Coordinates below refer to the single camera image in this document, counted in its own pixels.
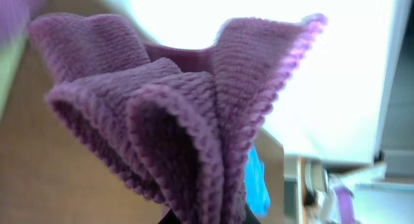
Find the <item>purple microfiber cloth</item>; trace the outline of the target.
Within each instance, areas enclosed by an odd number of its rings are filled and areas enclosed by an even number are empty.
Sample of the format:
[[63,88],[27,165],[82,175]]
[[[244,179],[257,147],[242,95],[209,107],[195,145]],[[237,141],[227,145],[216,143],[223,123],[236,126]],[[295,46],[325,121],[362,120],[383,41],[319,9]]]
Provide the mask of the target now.
[[181,223],[242,223],[248,151],[326,22],[234,18],[199,50],[142,41],[113,14],[47,14],[28,33],[51,110],[127,187]]

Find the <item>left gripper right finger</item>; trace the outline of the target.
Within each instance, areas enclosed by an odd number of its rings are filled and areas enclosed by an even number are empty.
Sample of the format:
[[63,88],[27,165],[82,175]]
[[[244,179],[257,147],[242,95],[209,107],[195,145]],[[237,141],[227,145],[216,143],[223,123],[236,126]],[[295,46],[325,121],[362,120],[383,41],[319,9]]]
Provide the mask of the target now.
[[245,220],[244,224],[261,224],[260,221],[255,217],[248,204],[245,205]]

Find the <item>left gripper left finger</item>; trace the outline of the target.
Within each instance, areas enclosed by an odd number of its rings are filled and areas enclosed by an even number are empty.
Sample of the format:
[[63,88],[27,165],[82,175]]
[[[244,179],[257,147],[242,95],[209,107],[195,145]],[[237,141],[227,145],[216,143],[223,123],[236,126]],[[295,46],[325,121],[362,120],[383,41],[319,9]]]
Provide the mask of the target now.
[[175,215],[172,210],[169,210],[158,224],[181,224],[181,220]]

